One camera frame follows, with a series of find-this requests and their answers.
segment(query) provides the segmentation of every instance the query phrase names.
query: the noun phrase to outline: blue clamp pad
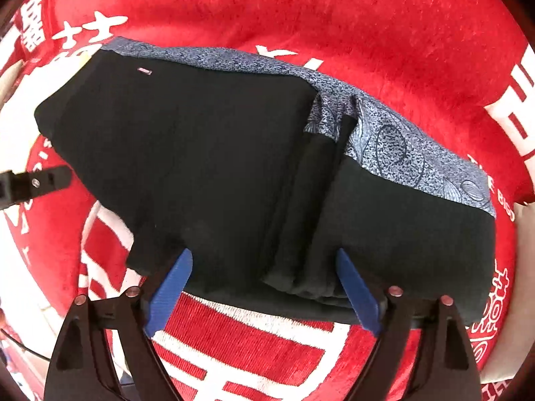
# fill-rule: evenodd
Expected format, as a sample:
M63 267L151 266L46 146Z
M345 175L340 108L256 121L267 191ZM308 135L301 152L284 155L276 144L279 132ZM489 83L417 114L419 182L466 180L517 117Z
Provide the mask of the blue clamp pad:
M338 249L336 253L336 274L362 328L369 330L375 337L379 336L382 330L379 304L344 249Z
M167 324L171 312L173 312L178 298L186 286L189 276L191 276L192 269L192 253L189 249L185 249L149 303L145 325L145 333L149 338L165 328L165 324Z

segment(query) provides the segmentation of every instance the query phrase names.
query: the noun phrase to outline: blue patterned fabric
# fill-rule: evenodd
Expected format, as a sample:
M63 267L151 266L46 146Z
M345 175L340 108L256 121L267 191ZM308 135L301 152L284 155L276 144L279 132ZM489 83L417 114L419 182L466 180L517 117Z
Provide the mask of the blue patterned fabric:
M342 116L353 116L358 124L345 154L363 168L382 178L479 208L496 217L485 172L350 84L271 57L228 48L161 48L119 37L102 49L123 56L159 58L216 71L300 77L318 91L305 131L338 140Z

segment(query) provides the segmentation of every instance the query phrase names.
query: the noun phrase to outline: red fabric surface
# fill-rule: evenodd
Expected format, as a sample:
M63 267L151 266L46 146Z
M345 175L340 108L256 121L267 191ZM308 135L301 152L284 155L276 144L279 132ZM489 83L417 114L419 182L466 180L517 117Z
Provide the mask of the red fabric surface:
M481 385L481 401L495 401L507 389L511 380Z
M510 207L533 197L527 156L519 154L502 123L484 108L514 84L512 70L528 46L500 0L29 2L17 16L17 25L26 32L23 41L35 39L32 51L26 48L26 73L118 35L161 46L223 46L269 53L360 87L447 148L481 164L492 177L497 210L496 275L486 315L469 329L478 364L484 365L505 318L514 281ZM28 7L38 11L39 18L24 29ZM100 14L127 18L109 20L116 25L108 33L101 22L106 18ZM529 86L520 90L526 97L531 94ZM529 136L535 124L524 120L521 129ZM37 155L43 142L39 139L34 146L29 170L37 161L43 167L61 163L52 148L48 160L41 161ZM36 199L30 209L20 208L27 220L25 233L23 222L12 227L32 275L60 313L66 312L78 284L79 291L89 285L92 296L101 298L119 293L127 284L122 278L128 231L106 213L105 220L87 220L93 204L94 198L75 180L61 194ZM84 225L88 235L82 248ZM268 316L263 322L254 321L251 313L181 297L156 345L186 400L226 400L232 394L252 400L342 400L373 345L369 333L358 327L289 323ZM414 332L391 400L403 392L417 341Z

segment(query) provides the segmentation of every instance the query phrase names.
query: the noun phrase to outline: white printed character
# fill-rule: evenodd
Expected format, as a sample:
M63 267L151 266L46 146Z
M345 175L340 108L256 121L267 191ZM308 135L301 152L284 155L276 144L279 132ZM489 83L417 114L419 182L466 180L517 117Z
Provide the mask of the white printed character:
M28 259L28 253L30 251L30 248L26 246L22 249L22 254L24 255L24 260L26 261L26 265L30 266L30 260Z
M479 323L475 323L470 328L469 337L474 351L475 361L479 362L485 355L489 346L489 341L496 336L498 328L497 322L500 320L504 310L504 300L509 288L509 275L498 270L498 264L494 261L494 278L492 279L492 289L487 299L483 318Z
M525 95L522 100L509 85L498 101L485 107L513 142L518 153L526 156L535 151L535 53L530 45L511 76ZM525 160L526 167L535 186L535 157Z
M271 57L271 58L275 58L275 57L283 56L283 55L297 55L298 54L287 49L274 49L272 51L269 51L268 48L264 47L263 45L257 45L256 52L259 55L264 55L266 57ZM317 71L317 69L322 65L322 63L323 63L323 60L319 60L319 58L312 57L307 63L303 65L303 68Z
M20 8L22 18L22 44L31 53L45 41L43 21L41 19L41 2L29 0Z
M67 21L63 21L63 30L52 36L52 39L56 40L66 38L66 41L62 45L62 48L71 49L74 47L74 45L76 45L74 35L78 33L82 33L81 27L71 27L71 25Z
M63 58L77 57L77 56L84 56L84 55L87 57L91 57L101 48L102 48L102 44L91 44L91 45L86 45L81 48L78 48L71 55L69 55L69 51L62 51L57 56L55 56L50 62L52 63L52 62L59 61Z
M130 251L134 242L134 236L126 227L120 217L114 212L103 207L100 202L95 202L89 215L87 216L84 228L82 229L82 252L81 262L87 266L87 276L83 275L79 278L79 288L87 288L91 281L100 283L105 297L98 297L93 291L89 291L89 298L91 300L100 300L104 298L118 297L121 293L126 291L130 286L139 285L141 276L133 270L127 269L124 281L121 288L118 290L112 284L108 277L108 273L102 268L101 261L95 260L91 255L85 251L85 243L91 228L95 221L104 223L117 237L117 240L125 250Z
M303 372L303 378L302 383L295 386L243 370L239 365L232 363L233 360L230 360L230 363L221 362L211 357L207 352L203 352L202 343L188 345L165 331L156 332L153 338L156 344L161 345L182 360L206 372L203 378L198 378L162 360L169 376L197 390L193 398L194 401L231 401L237 399L246 401L249 399L243 395L235 395L227 392L227 383L235 383L240 386L252 388L267 397L277 398L282 401L302 401L311 395L333 370L349 335L350 326L345 324L335 323L332 331L328 331L279 316L263 315L201 298L191 297L201 305L228 317L227 326L225 327L227 330L240 330L240 326L245 324L251 329L257 329L274 335L280 338L282 342L289 340L311 350L323 351L319 362L313 365L303 365L306 371L296 371ZM200 331L202 328L192 328L192 330ZM251 354L250 351L247 351L248 348L244 345L243 354ZM259 361L263 360L263 355L267 355L261 349L256 354Z
M95 20L88 22L87 24L83 24L82 27L87 30L98 30L98 34L89 40L89 43L93 44L95 42L111 38L113 34L110 32L110 28L114 25L124 24L126 21L128 21L127 16L110 16L108 18L96 10Z
M485 384L485 386L481 387L481 401L498 400L508 385L509 383L507 381Z
M65 38L66 41L62 45L63 49L72 49L76 45L77 41L74 39L74 36L82 33L83 29L86 30L98 30L98 34L94 37L92 37L89 40L90 44L84 47L84 50L87 50L90 55L94 54L101 44L95 44L95 42L100 42L101 40L109 39L113 36L113 33L110 32L110 28L115 25L121 25L124 24L126 21L128 21L127 16L105 16L98 10L94 12L95 20L88 22L86 24L82 24L82 27L72 27L67 21L63 21L63 30L56 33L54 36L52 36L52 39L63 39ZM68 52L61 52L59 53L54 60L59 60L61 58L67 57L69 55Z

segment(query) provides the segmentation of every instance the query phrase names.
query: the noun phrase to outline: black fabric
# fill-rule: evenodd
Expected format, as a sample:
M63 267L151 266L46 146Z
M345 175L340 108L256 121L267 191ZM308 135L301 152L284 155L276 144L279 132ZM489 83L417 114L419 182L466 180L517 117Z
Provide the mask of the black fabric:
M494 218L371 174L344 158L325 199L300 280L291 291L347 305L332 255L415 296L454 297L465 322L481 319L494 273Z
M35 117L88 190L132 230L130 268L153 273L183 245L194 255L187 292L263 313L355 323L351 309L260 280L266 231L301 156L311 166L331 158L330 139L303 133L315 96L298 77L101 50Z
M100 50L35 117L130 228L127 263L140 274L188 247L189 293L356 323L334 271L344 248L385 288L446 293L467 323L479 319L494 267L493 217L362 169L343 155L351 117L337 143L304 133L316 93L294 76Z

